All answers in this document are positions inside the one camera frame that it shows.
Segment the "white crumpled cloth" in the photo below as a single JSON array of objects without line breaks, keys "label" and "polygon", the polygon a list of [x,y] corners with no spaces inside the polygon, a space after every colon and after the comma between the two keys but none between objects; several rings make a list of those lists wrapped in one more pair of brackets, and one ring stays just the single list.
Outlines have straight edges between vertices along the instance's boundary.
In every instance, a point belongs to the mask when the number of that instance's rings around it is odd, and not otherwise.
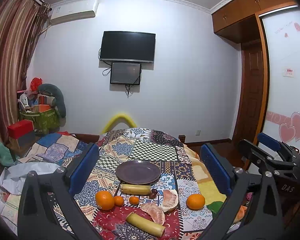
[{"label": "white crumpled cloth", "polygon": [[0,186],[13,195],[21,195],[27,174],[35,171],[38,175],[51,174],[59,167],[53,163],[19,163],[5,168],[0,175]]}]

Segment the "small black wall monitor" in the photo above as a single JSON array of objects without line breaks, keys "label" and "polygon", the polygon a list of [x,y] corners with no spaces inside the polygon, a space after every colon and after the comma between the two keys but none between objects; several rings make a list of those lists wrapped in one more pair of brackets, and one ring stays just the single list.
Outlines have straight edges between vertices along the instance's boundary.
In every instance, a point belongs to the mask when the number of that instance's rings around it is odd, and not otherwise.
[{"label": "small black wall monitor", "polygon": [[113,62],[111,64],[110,84],[139,85],[141,64],[130,62]]}]

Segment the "dark red jujube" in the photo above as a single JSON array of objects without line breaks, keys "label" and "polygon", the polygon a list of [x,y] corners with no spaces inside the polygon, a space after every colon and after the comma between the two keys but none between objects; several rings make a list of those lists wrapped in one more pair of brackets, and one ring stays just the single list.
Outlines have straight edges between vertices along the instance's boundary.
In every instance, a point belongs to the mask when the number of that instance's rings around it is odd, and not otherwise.
[{"label": "dark red jujube", "polygon": [[151,192],[149,194],[149,198],[150,199],[155,199],[157,197],[157,195],[158,195],[157,189],[151,189]]}]

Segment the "green storage box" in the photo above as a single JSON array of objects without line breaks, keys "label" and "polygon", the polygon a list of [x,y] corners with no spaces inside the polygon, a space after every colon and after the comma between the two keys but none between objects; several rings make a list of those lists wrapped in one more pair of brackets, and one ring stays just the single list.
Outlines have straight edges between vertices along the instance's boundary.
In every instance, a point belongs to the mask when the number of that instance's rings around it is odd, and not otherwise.
[{"label": "green storage box", "polygon": [[32,121],[39,134],[48,134],[60,126],[59,116],[54,108],[40,113],[19,111],[19,115],[21,120]]}]

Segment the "grey green plush toy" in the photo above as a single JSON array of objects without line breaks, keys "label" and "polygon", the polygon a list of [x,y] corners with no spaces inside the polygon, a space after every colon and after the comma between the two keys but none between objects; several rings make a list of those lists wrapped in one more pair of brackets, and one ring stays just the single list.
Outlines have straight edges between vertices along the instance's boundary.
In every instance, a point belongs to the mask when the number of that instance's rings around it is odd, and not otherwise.
[{"label": "grey green plush toy", "polygon": [[50,83],[44,83],[38,86],[38,92],[43,95],[51,96],[55,98],[55,107],[57,107],[58,113],[62,119],[66,117],[66,107],[64,103],[64,96],[61,90]]}]

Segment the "striped brown curtain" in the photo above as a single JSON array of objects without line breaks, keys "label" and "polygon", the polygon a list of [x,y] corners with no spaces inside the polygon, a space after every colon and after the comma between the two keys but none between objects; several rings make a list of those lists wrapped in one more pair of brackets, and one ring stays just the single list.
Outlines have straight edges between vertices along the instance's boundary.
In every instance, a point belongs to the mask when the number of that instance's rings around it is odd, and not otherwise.
[{"label": "striped brown curtain", "polygon": [[39,35],[47,21],[50,3],[2,0],[0,3],[0,142],[17,122],[17,92],[26,88],[26,74]]}]

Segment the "large orange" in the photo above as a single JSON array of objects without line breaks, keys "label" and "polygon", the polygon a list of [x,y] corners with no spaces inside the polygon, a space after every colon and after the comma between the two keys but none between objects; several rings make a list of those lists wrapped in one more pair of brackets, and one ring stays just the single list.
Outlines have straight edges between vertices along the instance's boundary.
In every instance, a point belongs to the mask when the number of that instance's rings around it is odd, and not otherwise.
[{"label": "large orange", "polygon": [[108,191],[98,191],[95,194],[95,202],[99,209],[108,211],[115,206],[113,196]]},{"label": "large orange", "polygon": [[186,205],[191,210],[201,210],[205,205],[205,197],[202,194],[191,194],[186,200]]}]

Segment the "black wall television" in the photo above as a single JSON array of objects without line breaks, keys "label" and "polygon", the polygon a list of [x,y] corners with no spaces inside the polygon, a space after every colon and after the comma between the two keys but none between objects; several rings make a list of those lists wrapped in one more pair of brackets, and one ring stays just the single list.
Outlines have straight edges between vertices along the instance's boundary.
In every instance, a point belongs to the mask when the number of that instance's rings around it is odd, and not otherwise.
[{"label": "black wall television", "polygon": [[156,35],[132,31],[105,31],[100,60],[153,63]]}]

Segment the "small tangerine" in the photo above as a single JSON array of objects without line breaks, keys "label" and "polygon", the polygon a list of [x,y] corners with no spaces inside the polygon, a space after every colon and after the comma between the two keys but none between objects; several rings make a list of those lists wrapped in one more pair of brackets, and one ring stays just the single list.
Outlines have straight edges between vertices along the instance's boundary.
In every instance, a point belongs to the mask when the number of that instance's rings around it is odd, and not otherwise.
[{"label": "small tangerine", "polygon": [[114,199],[114,204],[115,204],[116,206],[123,206],[124,203],[125,203],[124,198],[121,197],[121,196],[115,196],[113,199]]},{"label": "small tangerine", "polygon": [[131,197],[129,198],[129,204],[130,204],[130,205],[138,206],[138,205],[139,205],[139,202],[140,202],[140,199],[139,199],[139,197],[137,197],[137,196],[131,196]]}]

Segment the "white air conditioner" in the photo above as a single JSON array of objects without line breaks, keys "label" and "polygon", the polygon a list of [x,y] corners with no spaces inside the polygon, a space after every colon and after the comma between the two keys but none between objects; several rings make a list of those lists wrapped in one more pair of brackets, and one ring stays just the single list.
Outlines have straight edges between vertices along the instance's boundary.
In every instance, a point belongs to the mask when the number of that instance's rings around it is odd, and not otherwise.
[{"label": "white air conditioner", "polygon": [[70,21],[94,18],[98,8],[98,0],[82,0],[55,7],[50,18],[51,25]]}]

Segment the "peeled pomelo segment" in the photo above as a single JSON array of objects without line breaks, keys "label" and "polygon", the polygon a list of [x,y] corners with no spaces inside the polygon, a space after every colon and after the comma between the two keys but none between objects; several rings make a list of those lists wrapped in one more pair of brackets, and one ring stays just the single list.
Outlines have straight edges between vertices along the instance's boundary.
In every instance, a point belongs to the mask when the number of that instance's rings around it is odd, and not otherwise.
[{"label": "peeled pomelo segment", "polygon": [[165,223],[165,214],[162,209],[154,203],[141,204],[140,209],[150,215],[154,223],[163,225]]}]

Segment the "colourful patchwork cloth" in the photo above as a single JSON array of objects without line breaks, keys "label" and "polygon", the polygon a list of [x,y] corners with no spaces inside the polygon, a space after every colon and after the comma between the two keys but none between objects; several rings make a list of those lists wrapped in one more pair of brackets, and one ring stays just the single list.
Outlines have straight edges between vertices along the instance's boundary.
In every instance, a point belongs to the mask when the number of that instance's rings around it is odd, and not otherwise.
[{"label": "colourful patchwork cloth", "polygon": [[197,239],[213,219],[204,206],[186,205],[211,177],[198,155],[161,131],[128,128],[97,142],[67,133],[40,138],[25,155],[35,164],[57,164],[52,174],[28,173],[18,213],[19,239],[155,239],[127,222],[151,219],[146,205],[166,209],[161,239]]}]

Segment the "brown wooden door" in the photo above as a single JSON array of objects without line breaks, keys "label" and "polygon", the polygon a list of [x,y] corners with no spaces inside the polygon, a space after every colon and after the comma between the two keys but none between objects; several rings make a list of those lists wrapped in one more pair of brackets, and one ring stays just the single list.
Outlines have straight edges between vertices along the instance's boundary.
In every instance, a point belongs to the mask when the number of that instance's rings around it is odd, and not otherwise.
[{"label": "brown wooden door", "polygon": [[238,114],[232,143],[253,142],[258,130],[263,99],[264,65],[260,40],[241,45],[242,80]]}]

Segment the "white sliding wardrobe door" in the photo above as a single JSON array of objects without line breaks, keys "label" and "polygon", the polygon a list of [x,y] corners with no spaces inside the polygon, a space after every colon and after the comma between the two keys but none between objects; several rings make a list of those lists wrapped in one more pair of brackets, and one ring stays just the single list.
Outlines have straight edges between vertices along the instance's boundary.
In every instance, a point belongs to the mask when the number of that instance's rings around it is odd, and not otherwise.
[{"label": "white sliding wardrobe door", "polygon": [[300,148],[300,9],[291,5],[261,15],[269,94],[263,132]]}]

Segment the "dark purple plate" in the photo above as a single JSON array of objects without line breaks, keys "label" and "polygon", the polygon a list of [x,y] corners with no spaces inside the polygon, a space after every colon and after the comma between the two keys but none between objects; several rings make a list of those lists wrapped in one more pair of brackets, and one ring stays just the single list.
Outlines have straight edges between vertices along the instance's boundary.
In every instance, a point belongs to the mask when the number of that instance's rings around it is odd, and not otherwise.
[{"label": "dark purple plate", "polygon": [[127,184],[146,185],[157,181],[161,176],[157,165],[144,160],[121,163],[115,170],[117,178]]}]

